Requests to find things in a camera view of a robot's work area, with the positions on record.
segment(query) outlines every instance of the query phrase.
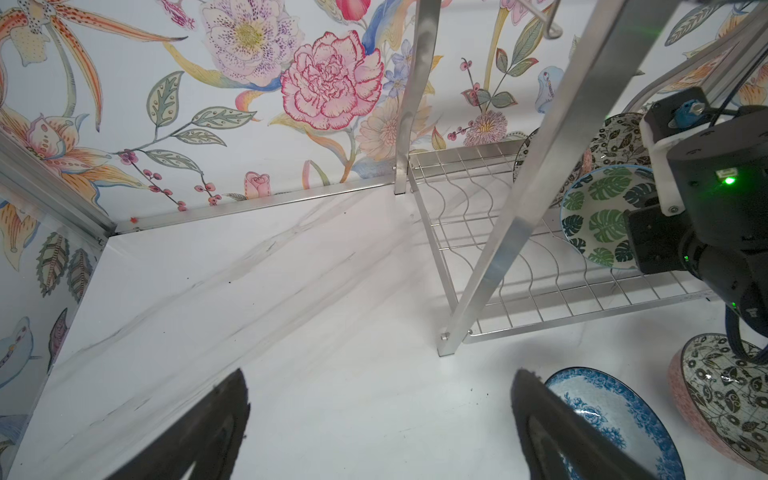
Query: blue patterned bowl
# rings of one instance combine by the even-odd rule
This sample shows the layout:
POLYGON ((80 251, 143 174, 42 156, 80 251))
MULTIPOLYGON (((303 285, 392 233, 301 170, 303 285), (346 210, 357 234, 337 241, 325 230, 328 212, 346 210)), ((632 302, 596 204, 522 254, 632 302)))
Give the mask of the blue patterned bowl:
MULTIPOLYGON (((672 438, 648 404, 628 386, 600 370, 563 369, 545 385, 614 445, 661 480, 684 480, 672 438)), ((572 480, 580 477, 565 462, 572 480)))

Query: floral wallpaper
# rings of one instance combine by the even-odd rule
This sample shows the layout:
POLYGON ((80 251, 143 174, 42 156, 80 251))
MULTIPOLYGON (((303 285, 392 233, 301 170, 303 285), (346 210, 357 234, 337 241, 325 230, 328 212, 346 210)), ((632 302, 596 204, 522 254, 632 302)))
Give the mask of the floral wallpaper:
POLYGON ((0 187, 0 478, 91 279, 94 251, 0 187))
MULTIPOLYGON (((515 0, 442 0, 412 151, 538 127, 595 4, 551 41, 515 0)), ((747 6, 682 5, 616 110, 747 6)), ((390 174, 415 7, 0 0, 0 127, 115 221, 390 174)))

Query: metal bar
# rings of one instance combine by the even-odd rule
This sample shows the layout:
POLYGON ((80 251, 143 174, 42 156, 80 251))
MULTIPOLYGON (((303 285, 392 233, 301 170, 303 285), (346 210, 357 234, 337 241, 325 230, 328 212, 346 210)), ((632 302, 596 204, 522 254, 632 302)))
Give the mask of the metal bar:
POLYGON ((558 94, 495 228, 472 271, 440 356, 455 353, 502 278, 573 170, 568 160, 583 151, 637 72, 679 2, 600 0, 568 65, 558 94))
POLYGON ((101 249, 114 232, 109 217, 5 134, 0 140, 0 182, 101 249))
MULTIPOLYGON (((639 111, 643 105, 645 105, 645 102, 653 97, 662 87, 672 83, 673 81, 680 80, 682 77, 712 60, 723 51, 726 51, 729 48, 736 48, 739 52, 741 52, 742 50, 737 48, 738 44, 749 37, 750 31, 752 31, 752 29, 749 28, 751 25, 759 25, 765 23, 766 11, 768 11, 768 5, 764 2, 756 5, 752 12, 749 13, 748 16, 742 20, 742 22, 739 23, 728 35, 722 38, 718 38, 715 42, 712 43, 712 45, 700 51, 695 57, 688 58, 677 67, 672 68, 667 73, 661 75, 655 81, 647 85, 643 90, 634 96, 629 104, 627 104, 624 112, 626 113, 630 111, 639 111)), ((732 53, 734 52, 729 52, 727 57, 730 57, 732 53)), ((720 74, 723 74, 726 78, 738 78, 740 75, 738 71, 732 72, 729 69, 721 68, 723 67, 723 62, 725 60, 726 59, 724 58, 718 64, 718 66, 710 73, 710 75, 702 84, 702 89, 704 90, 704 93, 707 94, 707 96, 709 96, 710 93, 709 89, 714 89, 713 82, 709 81, 710 78, 720 79, 720 74)))
POLYGON ((661 300, 651 300, 650 302, 633 303, 631 305, 616 306, 607 310, 597 310, 595 312, 582 313, 576 316, 566 316, 554 320, 546 320, 544 322, 531 323, 529 325, 516 326, 513 329, 496 330, 494 332, 486 332, 481 335, 467 335, 464 338, 464 343, 482 342, 484 340, 499 339, 505 336, 519 335, 520 333, 535 332, 537 330, 543 330, 548 328, 555 328, 557 326, 572 325, 574 323, 588 322, 589 320, 596 320, 605 318, 608 316, 624 315, 626 313, 640 312, 650 308, 656 308, 658 306, 674 305, 675 303, 687 302, 688 300, 697 300, 704 298, 705 296, 713 296, 712 290, 701 290, 700 292, 688 293, 686 295, 670 296, 661 300))
POLYGON ((200 207, 186 212, 173 212, 172 214, 156 215, 154 217, 139 218, 138 222, 129 221, 118 223, 117 234, 138 232, 152 228, 167 227, 168 225, 177 225, 179 223, 203 220, 211 217, 221 217, 223 215, 238 214, 249 210, 258 210, 265 207, 276 207, 277 205, 292 204, 314 198, 328 197, 330 195, 346 194, 368 188, 391 185, 395 182, 393 174, 383 175, 381 177, 369 178, 366 180, 347 181, 343 184, 333 184, 327 187, 310 188, 309 190, 298 190, 295 192, 286 192, 284 194, 271 195, 264 198, 254 198, 253 200, 242 200, 227 204, 216 205, 215 207, 200 207))
POLYGON ((526 7, 530 13, 545 23, 544 38, 547 40, 555 40, 556 38, 563 36, 563 29, 553 22, 554 14, 558 12, 558 7, 560 6, 560 0, 554 0, 554 2, 552 2, 552 10, 549 12, 549 15, 534 7, 529 0, 518 0, 518 3, 526 7))
POLYGON ((411 150, 411 129, 419 109, 419 102, 432 70, 432 57, 437 42, 437 24, 440 20, 440 0, 419 0, 413 26, 413 58, 406 90, 400 102, 395 140, 395 195, 406 192, 408 152, 411 150))
POLYGON ((416 205, 419 206, 419 214, 422 216, 422 223, 424 223, 424 230, 427 233, 427 240, 429 240, 429 247, 432 250, 432 256, 435 258, 435 265, 437 266, 437 273, 440 276, 442 282, 442 289, 445 290, 445 296, 448 297, 448 305, 453 311, 458 305, 458 297, 456 291, 453 289, 453 281, 451 280, 451 274, 448 272, 448 265, 445 263, 442 253, 440 253, 440 247, 435 236, 435 231, 430 225, 429 212, 424 204, 421 192, 419 192, 419 186, 416 185, 416 178, 413 176, 413 171, 408 170, 408 181, 411 184, 411 190, 413 190, 413 196, 416 198, 416 205))

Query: black cable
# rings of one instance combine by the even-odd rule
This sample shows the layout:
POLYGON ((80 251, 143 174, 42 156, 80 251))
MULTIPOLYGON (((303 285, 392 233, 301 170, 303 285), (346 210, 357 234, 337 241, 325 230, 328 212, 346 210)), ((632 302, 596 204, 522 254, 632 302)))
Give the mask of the black cable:
POLYGON ((768 57, 768 48, 763 50, 763 53, 760 54, 757 60, 755 60, 755 63, 753 63, 752 66, 750 66, 750 69, 746 71, 746 74, 744 74, 741 80, 739 80, 739 83, 736 84, 736 87, 734 87, 733 90, 730 91, 728 96, 725 98, 725 101, 723 102, 723 104, 720 106, 720 108, 717 109, 717 112, 715 112, 714 117, 712 117, 712 121, 710 122, 710 128, 715 126, 715 122, 717 122, 717 119, 720 118, 720 114, 722 114, 725 111, 730 101, 733 100, 733 97, 735 97, 736 94, 739 93, 739 90, 744 86, 744 83, 746 83, 746 80, 750 77, 752 72, 754 72, 760 66, 761 63, 763 63, 763 60, 765 60, 766 57, 768 57))

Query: pink carnation illustration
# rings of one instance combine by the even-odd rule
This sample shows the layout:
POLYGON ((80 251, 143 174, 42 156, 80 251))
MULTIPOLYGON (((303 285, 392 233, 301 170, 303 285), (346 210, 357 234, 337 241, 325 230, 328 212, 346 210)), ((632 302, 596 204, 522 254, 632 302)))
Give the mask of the pink carnation illustration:
POLYGON ((283 73, 283 108, 317 130, 340 130, 373 110, 382 91, 384 64, 377 48, 365 55, 356 31, 331 32, 303 45, 283 73))

